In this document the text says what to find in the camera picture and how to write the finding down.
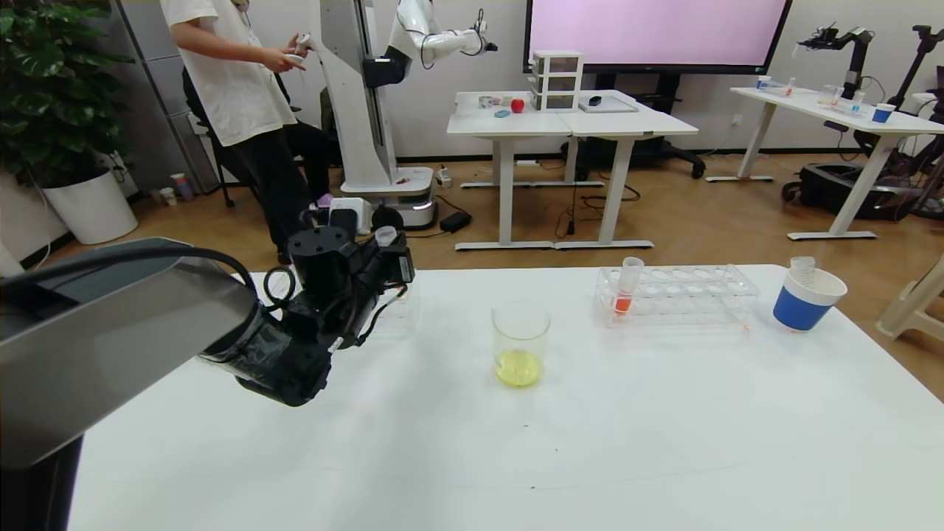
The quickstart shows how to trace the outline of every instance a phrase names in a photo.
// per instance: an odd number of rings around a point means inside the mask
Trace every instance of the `white table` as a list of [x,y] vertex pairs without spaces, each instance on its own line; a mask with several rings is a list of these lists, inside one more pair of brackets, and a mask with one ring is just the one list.
[[[944,405],[838,311],[810,334],[600,328],[597,271],[420,271],[415,336],[338,352],[299,408],[192,362],[88,432],[72,531],[937,531]],[[551,313],[491,372],[489,308]]]
[[[525,105],[520,114],[505,118],[495,117],[502,108],[479,109],[479,96],[517,97],[528,101],[527,92],[457,93],[456,109],[449,117],[448,134],[475,136],[492,142],[492,181],[468,182],[463,188],[498,187],[498,241],[461,243],[456,250],[481,248],[554,248],[549,241],[512,241],[512,198],[518,186],[601,186],[601,182],[575,182],[577,158],[568,158],[563,181],[514,182],[514,143],[541,136],[569,136],[570,128],[551,112],[538,112]],[[571,147],[576,150],[577,140],[571,138]]]
[[823,240],[838,238],[877,238],[878,236],[871,231],[849,231],[849,225],[859,212],[859,207],[866,199],[868,191],[872,184],[878,179],[888,155],[891,154],[895,145],[902,137],[913,136],[917,134],[942,134],[944,125],[929,122],[916,116],[894,112],[888,121],[879,124],[871,120],[871,111],[863,117],[852,117],[846,114],[824,109],[817,103],[818,92],[808,89],[797,89],[791,97],[781,97],[768,92],[758,91],[754,88],[732,88],[731,92],[741,94],[746,97],[759,99],[765,103],[764,112],[761,115],[760,124],[750,139],[748,151],[744,155],[744,161],[735,176],[725,177],[706,177],[709,182],[718,182],[725,180],[773,180],[771,176],[753,176],[750,169],[757,159],[757,154],[761,144],[764,142],[764,136],[767,134],[767,128],[773,113],[777,107],[784,107],[793,111],[799,111],[809,114],[821,120],[830,120],[851,129],[857,129],[864,132],[870,132],[879,136],[879,142],[875,150],[868,157],[866,166],[862,168],[862,173],[856,180],[855,185],[849,193],[849,198],[843,204],[839,214],[836,216],[832,227],[826,232],[791,232],[787,235],[791,240]]
[[[648,240],[614,240],[616,219],[622,199],[623,185],[629,170],[632,146],[635,140],[677,135],[696,134],[698,130],[668,114],[654,111],[619,91],[581,91],[581,95],[607,95],[633,103],[639,112],[587,113],[539,112],[530,105],[521,114],[496,118],[497,109],[479,109],[479,96],[511,96],[529,99],[527,92],[491,92],[456,94],[456,111],[449,118],[447,133],[476,136],[493,142],[492,182],[472,182],[463,187],[500,188],[498,241],[461,243],[456,250],[481,248],[650,248]],[[569,136],[565,179],[563,181],[514,182],[514,141],[537,136]],[[610,191],[595,242],[514,242],[512,241],[512,191],[515,186],[601,186],[598,181],[574,181],[577,166],[578,138],[597,136],[617,141],[611,176]]]
[[[555,248],[651,248],[648,240],[614,240],[616,219],[622,204],[623,186],[630,169],[632,147],[637,140],[659,136],[696,134],[699,130],[664,112],[658,112],[620,91],[581,91],[581,95],[610,96],[632,102],[639,112],[570,112],[561,114],[561,119],[570,127],[572,138],[596,136],[616,141],[613,170],[610,172],[610,191],[606,196],[603,219],[599,226],[599,238],[595,242],[559,242]],[[577,149],[568,151],[567,163],[576,159]]]

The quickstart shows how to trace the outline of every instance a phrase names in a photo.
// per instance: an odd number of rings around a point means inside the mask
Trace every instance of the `small box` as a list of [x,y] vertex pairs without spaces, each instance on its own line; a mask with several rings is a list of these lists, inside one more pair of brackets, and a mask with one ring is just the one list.
[[583,78],[583,54],[537,50],[531,64],[531,106],[538,111],[576,112]]

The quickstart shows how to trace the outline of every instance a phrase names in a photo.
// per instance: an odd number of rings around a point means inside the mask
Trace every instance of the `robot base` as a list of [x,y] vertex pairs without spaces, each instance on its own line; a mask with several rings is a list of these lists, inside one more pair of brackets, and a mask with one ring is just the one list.
[[341,185],[346,196],[363,197],[377,208],[381,202],[403,217],[403,228],[408,231],[428,229],[436,223],[436,188],[432,185],[432,168],[397,168],[395,184],[385,187],[352,187]]

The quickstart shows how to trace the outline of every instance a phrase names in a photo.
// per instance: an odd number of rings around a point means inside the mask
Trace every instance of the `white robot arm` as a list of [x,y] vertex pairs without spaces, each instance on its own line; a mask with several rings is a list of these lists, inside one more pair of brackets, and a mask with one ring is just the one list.
[[390,47],[419,59],[424,68],[431,68],[440,58],[455,52],[477,56],[497,50],[497,46],[485,40],[484,11],[469,29],[440,30],[432,11],[430,0],[400,0],[396,8],[396,20],[390,35]]

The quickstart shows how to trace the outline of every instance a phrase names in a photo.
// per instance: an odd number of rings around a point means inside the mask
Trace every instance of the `blue cup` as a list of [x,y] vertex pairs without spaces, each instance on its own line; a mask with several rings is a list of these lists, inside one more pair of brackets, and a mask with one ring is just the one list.
[[810,285],[788,271],[773,306],[773,316],[788,328],[809,332],[847,291],[845,283],[822,269],[815,271]]
[[891,117],[891,113],[895,111],[894,105],[888,105],[887,103],[880,103],[875,106],[875,113],[872,114],[872,121],[883,124],[888,121],[888,118]]

